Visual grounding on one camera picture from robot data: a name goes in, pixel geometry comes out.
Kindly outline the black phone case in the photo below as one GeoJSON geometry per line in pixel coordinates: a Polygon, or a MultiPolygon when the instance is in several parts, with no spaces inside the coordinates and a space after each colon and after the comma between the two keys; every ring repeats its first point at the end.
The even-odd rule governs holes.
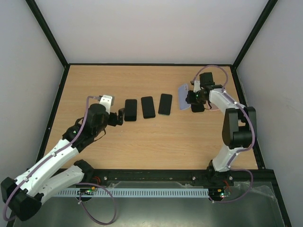
{"type": "Polygon", "coordinates": [[[205,111],[204,105],[191,105],[191,111],[193,113],[201,113],[205,111]]]}

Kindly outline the black phone from lilac case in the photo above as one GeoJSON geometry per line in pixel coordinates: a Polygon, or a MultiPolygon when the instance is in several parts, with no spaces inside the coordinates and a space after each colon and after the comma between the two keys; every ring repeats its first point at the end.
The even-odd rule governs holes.
{"type": "Polygon", "coordinates": [[[137,120],[137,100],[127,99],[125,101],[124,121],[135,122],[136,120],[137,120]]]}

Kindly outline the pink phone case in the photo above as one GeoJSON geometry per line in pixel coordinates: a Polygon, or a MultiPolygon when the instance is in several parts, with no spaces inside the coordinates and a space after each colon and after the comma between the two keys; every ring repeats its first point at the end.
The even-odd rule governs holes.
{"type": "Polygon", "coordinates": [[[209,105],[211,111],[218,111],[219,110],[219,108],[211,102],[209,102],[208,105],[209,105]]]}

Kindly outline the lilac phone case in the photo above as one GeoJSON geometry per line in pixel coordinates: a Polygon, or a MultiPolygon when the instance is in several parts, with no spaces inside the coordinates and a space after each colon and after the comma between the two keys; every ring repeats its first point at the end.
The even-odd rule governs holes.
{"type": "Polygon", "coordinates": [[[191,104],[189,104],[186,101],[188,95],[188,85],[183,84],[178,88],[178,105],[180,110],[186,110],[191,107],[191,104]]]}

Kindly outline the dark green phone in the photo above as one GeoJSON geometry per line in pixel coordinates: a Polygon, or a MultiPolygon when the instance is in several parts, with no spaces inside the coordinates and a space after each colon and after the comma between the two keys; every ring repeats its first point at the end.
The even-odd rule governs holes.
{"type": "Polygon", "coordinates": [[[172,95],[161,94],[158,114],[169,116],[171,112],[171,104],[172,104],[172,95]]]}

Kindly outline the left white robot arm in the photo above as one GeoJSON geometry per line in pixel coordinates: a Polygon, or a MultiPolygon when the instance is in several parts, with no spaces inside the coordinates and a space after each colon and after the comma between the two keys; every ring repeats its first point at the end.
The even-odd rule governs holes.
{"type": "Polygon", "coordinates": [[[92,104],[86,108],[84,117],[76,120],[68,128],[55,147],[34,166],[15,179],[5,178],[1,184],[1,194],[5,206],[3,218],[11,209],[15,217],[22,221],[32,218],[50,198],[72,185],[88,185],[95,191],[100,182],[93,181],[94,168],[83,159],[61,173],[57,171],[67,161],[82,152],[88,145],[98,140],[97,136],[109,126],[123,124],[124,109],[110,113],[109,106],[92,104]]]}

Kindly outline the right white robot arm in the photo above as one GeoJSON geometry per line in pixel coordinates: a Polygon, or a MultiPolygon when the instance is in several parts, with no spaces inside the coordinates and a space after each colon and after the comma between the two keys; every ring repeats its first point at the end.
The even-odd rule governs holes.
{"type": "Polygon", "coordinates": [[[191,85],[193,90],[187,92],[186,102],[196,112],[203,111],[205,104],[213,104],[224,115],[223,146],[206,169],[207,181],[217,185],[237,156],[253,148],[257,138],[256,110],[233,99],[223,85],[215,84],[210,72],[200,74],[199,80],[192,80],[191,85]]]}

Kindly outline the black aluminium frame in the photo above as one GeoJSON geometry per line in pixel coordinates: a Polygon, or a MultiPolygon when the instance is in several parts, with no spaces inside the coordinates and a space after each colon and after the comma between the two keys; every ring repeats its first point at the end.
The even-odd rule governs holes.
{"type": "Polygon", "coordinates": [[[36,0],[57,54],[29,2],[0,3],[0,177],[15,178],[37,159],[56,97],[52,149],[84,114],[88,96],[173,95],[171,116],[121,127],[77,159],[95,168],[204,169],[222,146],[223,116],[178,109],[178,87],[201,64],[232,65],[265,0],[36,0]]]}

